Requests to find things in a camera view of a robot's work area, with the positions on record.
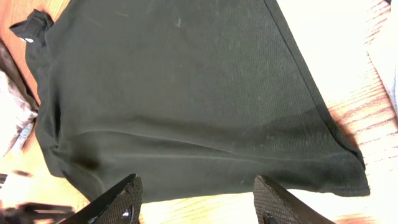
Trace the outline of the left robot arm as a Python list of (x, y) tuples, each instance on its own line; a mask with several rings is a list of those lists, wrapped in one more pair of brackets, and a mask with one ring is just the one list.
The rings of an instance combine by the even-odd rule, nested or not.
[(71, 206), (34, 202), (44, 189), (29, 172), (1, 174), (1, 223), (60, 223), (75, 214)]

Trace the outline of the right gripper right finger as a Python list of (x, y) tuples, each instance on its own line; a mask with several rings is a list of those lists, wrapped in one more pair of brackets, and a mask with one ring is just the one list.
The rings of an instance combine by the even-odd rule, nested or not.
[(260, 224), (333, 224), (267, 176), (255, 178), (253, 195)]

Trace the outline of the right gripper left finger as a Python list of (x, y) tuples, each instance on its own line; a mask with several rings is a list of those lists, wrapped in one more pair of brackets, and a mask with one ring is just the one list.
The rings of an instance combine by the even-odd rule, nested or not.
[(131, 174), (60, 224), (139, 224), (142, 181)]

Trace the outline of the black t-shirt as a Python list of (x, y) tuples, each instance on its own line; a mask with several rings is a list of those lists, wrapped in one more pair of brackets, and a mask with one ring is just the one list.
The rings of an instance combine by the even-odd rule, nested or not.
[(70, 1), (11, 31), (48, 170), (89, 200), (129, 174), (145, 202), (250, 192), (257, 175), (370, 193), (276, 1)]

